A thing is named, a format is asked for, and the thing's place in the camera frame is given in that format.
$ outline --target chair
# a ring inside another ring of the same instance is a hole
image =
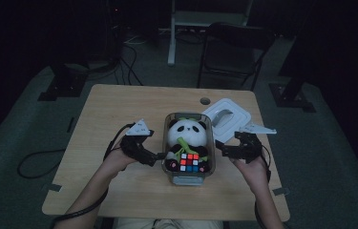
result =
[[[275,40],[274,32],[216,22],[205,32],[197,88],[203,73],[223,74],[244,78],[254,75],[253,91],[263,57]]]

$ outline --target plastic box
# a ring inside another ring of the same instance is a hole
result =
[[[211,176],[215,171],[215,142],[212,132],[212,122],[211,119],[205,114],[195,114],[195,113],[173,113],[166,116],[164,122],[164,135],[163,135],[163,152],[169,152],[170,147],[167,143],[167,134],[169,132],[169,124],[174,119],[180,118],[192,118],[197,121],[202,121],[206,125],[206,134],[207,134],[207,144],[206,149],[208,151],[208,165],[210,170],[208,172],[172,172],[167,170],[164,160],[161,162],[161,167],[171,179],[174,184],[177,185],[202,185],[206,177]]]

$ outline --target person's right hand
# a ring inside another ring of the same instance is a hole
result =
[[[229,158],[230,161],[241,171],[250,190],[256,195],[262,189],[268,188],[267,172],[261,156],[246,164],[243,160]]]

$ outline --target white plush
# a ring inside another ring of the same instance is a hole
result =
[[[183,119],[175,123],[167,133],[169,146],[173,147],[178,144],[179,137],[182,137],[190,146],[206,146],[205,129],[197,121]]]

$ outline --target panda plush toy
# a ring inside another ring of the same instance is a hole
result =
[[[167,133],[170,150],[165,167],[171,172],[206,173],[208,151],[206,149],[206,125],[193,119],[172,120]]]

